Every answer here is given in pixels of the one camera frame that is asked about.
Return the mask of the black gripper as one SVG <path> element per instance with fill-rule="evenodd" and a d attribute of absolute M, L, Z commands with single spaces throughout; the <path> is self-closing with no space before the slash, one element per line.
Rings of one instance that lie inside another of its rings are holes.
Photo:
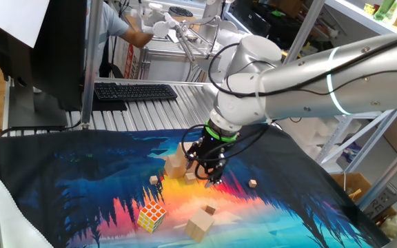
<path fill-rule="evenodd" d="M 221 176 L 224 172 L 227 160 L 223 156 L 219 156 L 221 149 L 217 147 L 236 140 L 236 136 L 219 136 L 212 129 L 203 129 L 201 133 L 202 142 L 194 141 L 190 148 L 186 151 L 187 159 L 186 169 L 190 169 L 196 162 L 204 166 L 207 182 L 205 188 L 219 185 L 222 183 Z"/>

